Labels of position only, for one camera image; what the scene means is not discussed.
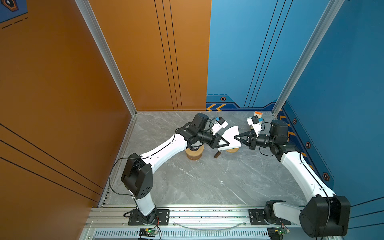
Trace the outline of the coffee filter bag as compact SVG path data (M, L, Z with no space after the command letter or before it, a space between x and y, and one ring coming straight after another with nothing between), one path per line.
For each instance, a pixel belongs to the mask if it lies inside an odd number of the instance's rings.
M257 116L258 118L262 118L263 117L263 113L255 111L254 112L254 116Z

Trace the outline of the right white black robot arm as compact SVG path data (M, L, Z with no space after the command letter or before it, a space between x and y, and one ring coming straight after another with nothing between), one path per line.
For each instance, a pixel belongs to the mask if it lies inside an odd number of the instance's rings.
M302 227L311 238L345 236L348 232L351 204L344 196L338 196L312 170L301 151L288 140L288 124L273 120L270 133L260 134L262 125L257 116L247 119L253 130L234 138L248 146L269 148L277 160L291 173L305 195L303 209L288 205L285 201L268 201L264 209L265 222L270 225L286 220Z

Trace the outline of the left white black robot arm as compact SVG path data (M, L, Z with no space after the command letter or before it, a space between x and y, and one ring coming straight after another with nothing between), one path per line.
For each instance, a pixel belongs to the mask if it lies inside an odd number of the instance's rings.
M163 144L147 153L133 153L128 157L121 182L134 198L138 214L145 223L151 224L157 218L157 207L152 200L151 190L154 184L153 173L162 164L186 149L192 150L197 142L220 151L234 146L234 136L239 133L238 127L229 128L220 135L219 130L228 126L227 121L220 117L211 129L206 130L208 120L207 115L198 113L192 122L177 128L172 137Z

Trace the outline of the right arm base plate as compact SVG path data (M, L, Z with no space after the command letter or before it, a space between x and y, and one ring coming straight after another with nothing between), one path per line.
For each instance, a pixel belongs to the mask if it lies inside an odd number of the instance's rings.
M250 224L252 226L261 225L292 225L290 221L284 219L268 219L265 215L264 209L249 209Z

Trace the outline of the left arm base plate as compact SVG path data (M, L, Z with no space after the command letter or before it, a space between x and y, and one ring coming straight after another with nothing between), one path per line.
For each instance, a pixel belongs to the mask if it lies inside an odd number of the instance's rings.
M154 209L148 216L144 216L138 209L132 210L129 226L158 225L167 226L170 219L169 209Z

